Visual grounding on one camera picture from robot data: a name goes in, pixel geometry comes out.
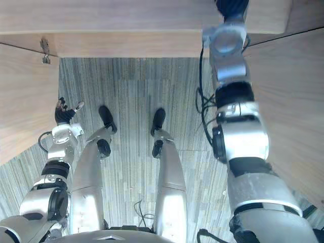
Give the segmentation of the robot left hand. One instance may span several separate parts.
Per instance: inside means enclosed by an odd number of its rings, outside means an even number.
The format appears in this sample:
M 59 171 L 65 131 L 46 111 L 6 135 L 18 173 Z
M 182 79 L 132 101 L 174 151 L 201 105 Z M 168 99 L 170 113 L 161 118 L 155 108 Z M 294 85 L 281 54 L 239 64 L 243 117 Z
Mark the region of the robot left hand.
M 84 106 L 84 101 L 78 102 L 77 106 L 72 109 L 68 109 L 66 105 L 66 101 L 63 97 L 58 99 L 58 102 L 55 107 L 55 122 L 56 124 L 70 124 L 71 119 L 75 116 L 75 114 Z

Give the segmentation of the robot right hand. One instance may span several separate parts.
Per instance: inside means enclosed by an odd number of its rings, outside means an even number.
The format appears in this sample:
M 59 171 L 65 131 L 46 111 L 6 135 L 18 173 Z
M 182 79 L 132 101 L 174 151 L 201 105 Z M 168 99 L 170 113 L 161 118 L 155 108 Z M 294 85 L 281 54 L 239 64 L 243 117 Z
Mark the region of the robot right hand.
M 224 21 L 243 18 L 249 5 L 249 0 L 216 0 L 215 2 Z

